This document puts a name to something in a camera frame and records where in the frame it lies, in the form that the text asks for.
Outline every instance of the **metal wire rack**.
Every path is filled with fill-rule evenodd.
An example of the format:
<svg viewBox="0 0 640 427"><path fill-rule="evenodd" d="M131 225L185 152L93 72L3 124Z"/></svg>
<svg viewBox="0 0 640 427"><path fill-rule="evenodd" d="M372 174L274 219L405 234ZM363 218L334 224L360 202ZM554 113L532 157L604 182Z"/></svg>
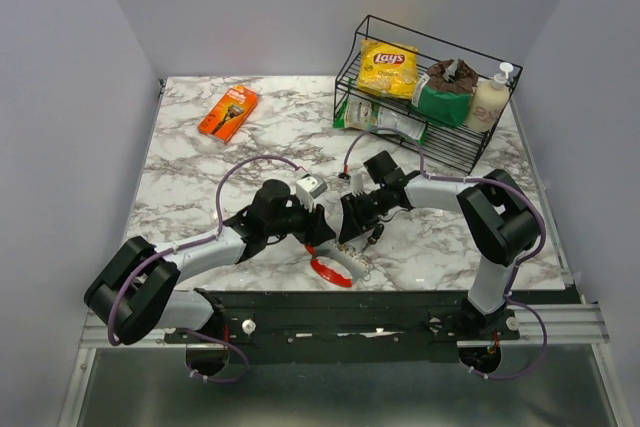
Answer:
<svg viewBox="0 0 640 427"><path fill-rule="evenodd" d="M349 56L336 76L334 119L337 117L340 106L347 96L355 96L369 102L376 102L400 115L429 124L426 140L422 145L425 156L464 174L470 174L493 137L498 122L490 131L484 133L474 132L464 125L456 128L446 127L437 122L434 123L429 117L415 112L408 100L378 97L358 89L356 85L361 60L359 40L362 39L378 40L403 50L406 49L394 42L418 47L419 52L416 56L419 76L424 74L429 66L441 59L462 58L474 68L481 78L486 79L488 76L498 72L498 64L505 62L505 60L404 27L395 22L367 15L355 30ZM510 95L513 95L522 74L520 65L513 64L513 66L514 75L507 84ZM380 135L379 137L407 149L416 150L413 144L402 137L394 135Z"/></svg>

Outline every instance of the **white lotion bottle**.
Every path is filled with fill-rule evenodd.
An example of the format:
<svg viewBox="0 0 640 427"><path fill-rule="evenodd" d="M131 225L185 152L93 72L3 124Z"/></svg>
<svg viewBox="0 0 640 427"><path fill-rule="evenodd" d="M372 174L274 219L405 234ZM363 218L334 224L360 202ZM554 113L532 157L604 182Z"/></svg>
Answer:
<svg viewBox="0 0 640 427"><path fill-rule="evenodd" d="M513 65L503 62L500 64L499 74L494 75L491 80L478 84L464 121L471 130L486 132L498 121L509 101L507 82L511 72L513 72Z"/></svg>

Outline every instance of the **tabletop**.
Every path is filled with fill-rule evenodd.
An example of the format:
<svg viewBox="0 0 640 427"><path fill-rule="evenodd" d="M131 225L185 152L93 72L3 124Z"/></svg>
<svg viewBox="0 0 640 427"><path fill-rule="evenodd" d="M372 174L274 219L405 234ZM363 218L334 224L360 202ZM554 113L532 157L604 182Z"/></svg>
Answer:
<svg viewBox="0 0 640 427"><path fill-rule="evenodd" d="M229 87L242 84L260 94L260 102L228 145L200 134L197 126ZM329 191L318 201L336 232L341 224L340 196L349 185L338 179L344 154L359 133L336 130L333 78L325 76L173 77L169 78L152 134L127 237L150 242L180 241L217 225L215 191L222 176L242 160L259 155L284 156L322 175ZM391 142L367 136L355 148L350 168L387 150L405 172L418 168L418 155ZM494 137L473 171L486 175L507 170L523 192L539 205L531 166L513 113L507 107ZM428 162L441 175L458 172ZM299 174L270 161L237 171L222 190L228 218L248 205L269 178L293 186ZM373 188L365 182L365 190ZM352 241L361 250L366 236ZM399 212L386 224L380 242L362 254L368 274L352 290L469 289L479 252L464 218L436 209ZM344 290L319 277L310 256L292 236L238 265L218 267L189 279L184 288L215 290ZM558 253L548 241L521 269L516 289L563 289Z"/></svg>

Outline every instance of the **cable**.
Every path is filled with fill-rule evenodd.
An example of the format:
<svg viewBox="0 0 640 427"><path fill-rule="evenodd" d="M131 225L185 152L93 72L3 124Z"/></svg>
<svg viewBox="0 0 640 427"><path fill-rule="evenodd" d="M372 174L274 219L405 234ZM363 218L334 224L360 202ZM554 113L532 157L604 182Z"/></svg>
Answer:
<svg viewBox="0 0 640 427"><path fill-rule="evenodd" d="M380 222L384 222L385 224L388 222L391 222L393 219L396 218L396 215L398 215L400 212L409 212L409 209L396 210L391 217L389 217L388 219L380 219Z"/></svg>
<svg viewBox="0 0 640 427"><path fill-rule="evenodd" d="M500 336L496 329L493 330L493 345L487 349L490 354L495 354L496 350L500 348Z"/></svg>
<svg viewBox="0 0 640 427"><path fill-rule="evenodd" d="M206 244L207 242L211 242L212 240L217 239L220 233L222 232L222 229L224 228L224 223L222 222L222 207L220 206L220 193L222 192L222 186L227 180L229 180L229 177L231 177L231 175L233 175L233 173L236 172L240 167L243 167L248 163L255 162L256 160L278 160L280 162L284 162L285 164L290 165L296 171L300 169L304 170L304 167L299 166L293 163L291 160L286 159L284 157L280 157L278 155L256 155L254 157L250 157L234 165L229 170L229 172L227 172L222 177L222 179L220 180L220 183L218 184L218 188L216 189L216 213L218 214L217 233L211 234L210 236L205 237L203 239L193 240L191 242L186 242L176 247L172 247L172 248L163 250L161 252L157 252L153 254L151 257L149 257L148 259L144 260L142 263L140 263L135 269L133 269L133 271L126 278L126 280L122 284L122 287L120 287L120 290L118 291L118 294L116 295L116 298L114 299L113 304L111 305L111 310L109 311L109 319L107 321L107 339L109 340L109 343L111 345L116 347L122 343L115 335L116 317L118 316L118 309L120 308L122 299L124 299L124 296L126 295L127 290L129 289L129 287L131 287L131 284L133 284L136 277L138 277L149 265L153 264L154 262L156 262L161 257L164 257L165 255L169 255L184 249L197 247L199 245Z"/></svg>
<svg viewBox="0 0 640 427"><path fill-rule="evenodd" d="M229 342L226 342L224 340L216 339L215 337L209 337L208 335L201 334L200 332L196 332L195 330L191 330L191 329L180 329L180 330L182 330L186 334L197 337L200 340L205 340L212 344L219 344L219 345L222 345L223 347L226 347L227 349L233 350L242 359L242 362L246 367L246 369L242 373L240 373L235 377L231 377L229 379L224 379L224 378L218 379L216 377L209 377L207 375L202 375L196 369L192 369L190 364L187 364L187 369L189 370L191 376L197 377L198 379L202 379L205 382L212 382L214 384L235 384L251 370L251 364L249 364L249 359L247 358L245 353L242 352L242 350L240 350L235 345L230 344Z"/></svg>
<svg viewBox="0 0 640 427"><path fill-rule="evenodd" d="M287 236L286 235L278 235L278 237L276 238L276 240L272 240L271 242L267 242L267 247L271 246L271 245L276 245L279 244L280 242L282 242L284 239L286 239Z"/></svg>
<svg viewBox="0 0 640 427"><path fill-rule="evenodd" d="M530 373L533 369L535 369L538 364L540 364L540 362L542 361L542 359L545 357L546 353L547 353L547 340L548 340L548 336L547 336L547 328L544 324L544 321L542 320L542 317L540 316L540 314L538 314L538 312L536 312L533 308L529 307L526 304L522 304L519 302L515 302L513 300L511 300L509 298L509 292L511 291L511 287L513 286L513 283L515 282L516 279L516 275L518 273L518 269L520 268L520 266L526 262L527 260L535 257L536 255L538 255L540 253L540 251L542 251L542 249L544 248L544 245L546 243L546 239L547 239L547 229L544 223L544 219L542 218L542 215L540 215L540 212L538 212L538 209L536 209L535 205L533 205L533 203L527 198L526 195L524 195L522 192L520 192L518 189L515 189L513 187L511 187L510 185L507 185L503 182L500 182L498 180L493 180L493 179L485 179L484 177L446 177L446 176L437 176L437 175L431 175L428 174L425 170L425 161L424 161L424 152L422 151L422 147L421 145L416 142L415 139L409 137L407 134L405 134L404 132L402 132L401 130L398 129L393 129L391 127L373 127L369 130L366 130L364 132L362 132L361 134L359 134L351 143L351 145L349 146L349 149L347 150L346 155L344 156L344 162L343 162L343 166L344 166L344 172L346 173L348 171L348 161L349 161L349 156L351 155L351 152L353 151L353 148L355 147L356 143L365 135L367 134L372 134L374 132L380 131L380 130L384 130L384 131L388 131L388 132L393 132L396 135L399 135L405 139L407 139L408 141L410 141L418 150L418 155L420 156L420 174L429 179L429 180L435 180L435 181L442 181L442 182L461 182L461 183L468 183L468 184L488 184L488 185L493 185L494 187L498 187L501 189L506 190L507 192L515 195L516 197L518 197L518 199L520 199L526 206L527 209L529 209L529 211L531 212L531 214L533 215L533 217L536 219L536 223L538 224L538 229L540 230L540 242L538 242L538 245L536 246L535 249L533 249L531 252L525 254L524 256L520 257L519 259L517 259L514 263L514 269L513 272L511 273L511 277L509 278L509 281L507 282L507 285L505 287L504 290L504 298L507 304L510 305L515 305L517 307L522 307L523 309L528 310L529 312L531 312L535 318L538 320L538 322L540 323L540 328L542 329L542 347L540 349L540 353L538 354L538 357L536 357L536 359L531 362L531 364L529 364L529 366L527 366L526 368L524 368L523 370L521 370L520 372L517 372L515 374L508 374L508 375L488 375L488 374L483 374L481 372L477 372L473 369L470 369L470 372L474 372L475 374L483 377L484 379L487 380L512 380L512 379L517 379L519 377L522 377L523 375L527 375L528 373Z"/></svg>
<svg viewBox="0 0 640 427"><path fill-rule="evenodd" d="M521 302L516 302L515 300L511 300L508 297L507 297L506 300L507 300L507 304L513 305L515 307L521 307L523 309L528 310L529 312L531 312L533 314L533 316L536 318L536 320L540 324L540 329L542 329L542 347L540 347L540 352L538 353L538 356L528 366L526 366L520 372L516 372L515 374L504 374L504 375L491 374L490 375L490 374L483 374L482 372L479 372L479 371L477 371L477 370L475 370L473 368L469 369L469 372L473 372L478 377L482 377L485 380L514 380L514 379L518 379L520 377L524 377L525 375L530 374L536 367L538 367L540 362L542 362L542 360L547 355L547 347L548 347L548 342L549 342L549 335L547 333L547 326L545 325L544 321L542 320L542 317L540 316L540 314L536 310L534 310L532 307L528 306L527 304L523 304Z"/></svg>

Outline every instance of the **red clip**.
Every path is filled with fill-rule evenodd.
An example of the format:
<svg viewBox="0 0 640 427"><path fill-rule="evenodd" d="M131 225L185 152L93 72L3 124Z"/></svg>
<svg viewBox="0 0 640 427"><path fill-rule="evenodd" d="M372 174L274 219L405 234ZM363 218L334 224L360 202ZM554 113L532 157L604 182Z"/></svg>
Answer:
<svg viewBox="0 0 640 427"><path fill-rule="evenodd" d="M313 247L311 247L310 245L305 245L305 248L311 255L315 253ZM349 289L353 286L353 282L351 282L351 279L343 277L335 270L330 269L329 267L321 263L318 259L311 259L311 268L315 270L320 277L328 282L331 282L334 285L337 285L338 287Z"/></svg>

